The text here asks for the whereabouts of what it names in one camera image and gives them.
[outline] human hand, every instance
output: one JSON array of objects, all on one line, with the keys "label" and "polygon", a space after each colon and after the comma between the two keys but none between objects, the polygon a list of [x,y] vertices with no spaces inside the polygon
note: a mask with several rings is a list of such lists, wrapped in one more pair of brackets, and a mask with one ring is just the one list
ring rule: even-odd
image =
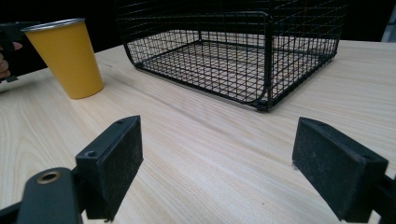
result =
[{"label": "human hand", "polygon": [[[13,42],[14,49],[21,49],[22,44]],[[0,78],[9,77],[11,72],[8,70],[8,62],[4,59],[3,54],[0,52]]]}]

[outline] wood grain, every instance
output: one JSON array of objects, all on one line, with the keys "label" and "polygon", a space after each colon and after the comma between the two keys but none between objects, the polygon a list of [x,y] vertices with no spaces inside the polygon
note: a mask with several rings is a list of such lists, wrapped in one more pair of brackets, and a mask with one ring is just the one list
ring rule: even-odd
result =
[{"label": "wood grain", "polygon": [[299,117],[349,135],[396,175],[395,44],[341,41],[270,113],[138,72],[121,46],[96,58],[105,88],[85,99],[69,99],[48,69],[0,85],[0,207],[21,199],[30,176],[74,168],[97,135],[133,115],[145,160],[114,223],[340,223],[291,166]]}]

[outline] metal grid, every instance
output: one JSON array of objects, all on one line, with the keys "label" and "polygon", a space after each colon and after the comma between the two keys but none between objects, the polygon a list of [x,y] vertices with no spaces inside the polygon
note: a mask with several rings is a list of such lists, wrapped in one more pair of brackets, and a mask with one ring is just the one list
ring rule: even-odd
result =
[{"label": "metal grid", "polygon": [[341,0],[119,0],[116,8],[136,68],[268,110],[335,56],[345,6]]}]

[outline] screw hole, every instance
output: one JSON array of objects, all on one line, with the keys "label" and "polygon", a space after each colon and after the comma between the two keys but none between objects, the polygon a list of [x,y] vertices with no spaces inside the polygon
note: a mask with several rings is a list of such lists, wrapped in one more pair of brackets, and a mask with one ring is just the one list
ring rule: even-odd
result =
[{"label": "screw hole", "polygon": [[95,151],[89,151],[89,152],[85,153],[85,155],[88,156],[88,157],[94,157],[94,156],[96,156],[96,152]]},{"label": "screw hole", "polygon": [[37,179],[38,184],[48,184],[50,182],[53,182],[61,176],[61,173],[54,171],[54,172],[48,172],[43,174]]}]

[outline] black wire basket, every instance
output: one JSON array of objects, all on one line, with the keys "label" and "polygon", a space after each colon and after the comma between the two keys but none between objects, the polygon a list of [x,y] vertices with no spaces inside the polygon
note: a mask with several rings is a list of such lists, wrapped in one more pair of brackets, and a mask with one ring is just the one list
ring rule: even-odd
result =
[{"label": "black wire basket", "polygon": [[117,0],[132,64],[268,111],[337,53],[345,0]]}]

